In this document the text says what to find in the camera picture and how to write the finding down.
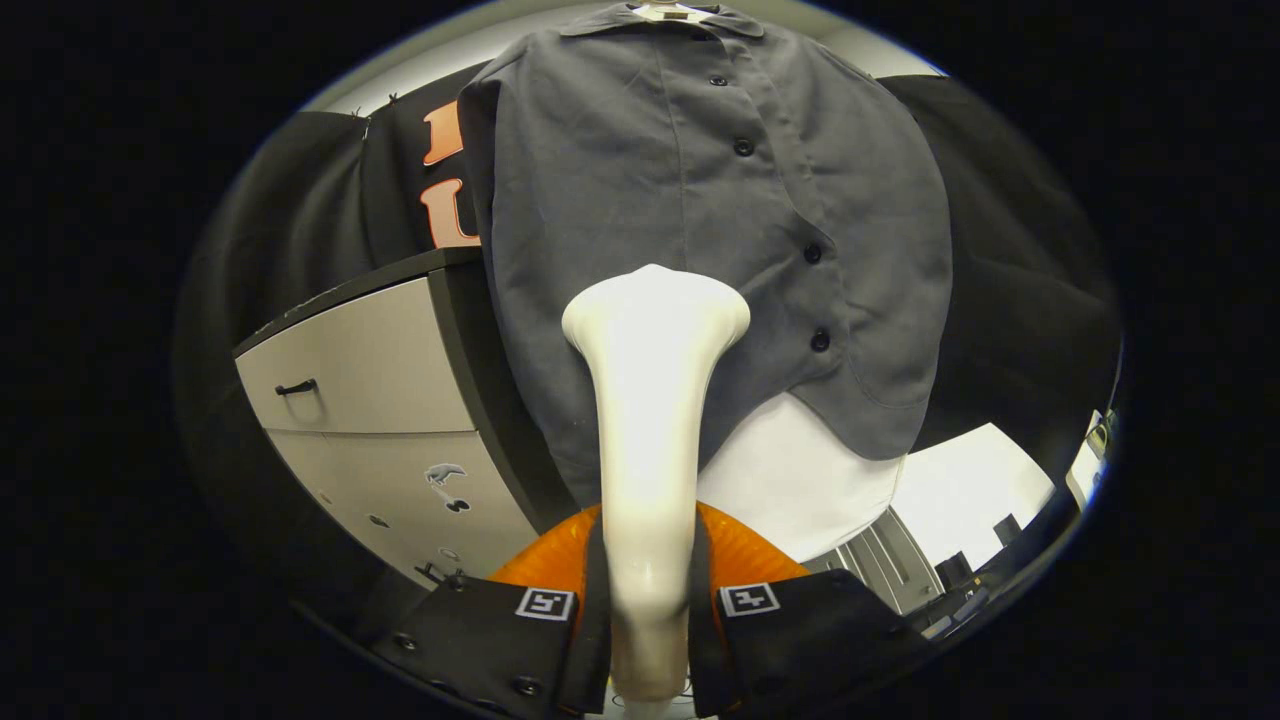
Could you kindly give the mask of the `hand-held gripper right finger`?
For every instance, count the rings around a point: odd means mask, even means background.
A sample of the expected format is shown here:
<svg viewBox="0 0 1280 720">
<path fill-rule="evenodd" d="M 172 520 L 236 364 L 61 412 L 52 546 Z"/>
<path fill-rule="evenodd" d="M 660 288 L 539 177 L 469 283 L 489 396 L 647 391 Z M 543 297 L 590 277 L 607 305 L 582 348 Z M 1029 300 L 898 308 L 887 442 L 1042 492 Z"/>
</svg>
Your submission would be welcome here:
<svg viewBox="0 0 1280 720">
<path fill-rule="evenodd" d="M 851 571 L 809 571 L 698 503 L 690 676 L 699 717 L 797 719 L 925 662 L 936 643 Z"/>
</svg>

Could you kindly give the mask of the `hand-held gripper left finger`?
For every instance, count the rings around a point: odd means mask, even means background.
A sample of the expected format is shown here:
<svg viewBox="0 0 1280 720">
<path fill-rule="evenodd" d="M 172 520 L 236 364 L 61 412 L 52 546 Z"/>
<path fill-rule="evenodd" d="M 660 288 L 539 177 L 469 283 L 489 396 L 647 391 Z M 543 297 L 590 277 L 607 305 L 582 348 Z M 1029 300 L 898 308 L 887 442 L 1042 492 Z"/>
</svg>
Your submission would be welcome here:
<svg viewBox="0 0 1280 720">
<path fill-rule="evenodd" d="M 419 684 L 508 719 L 602 714 L 611 592 L 602 510 L 564 519 L 489 578 L 452 575 L 371 644 Z"/>
</svg>

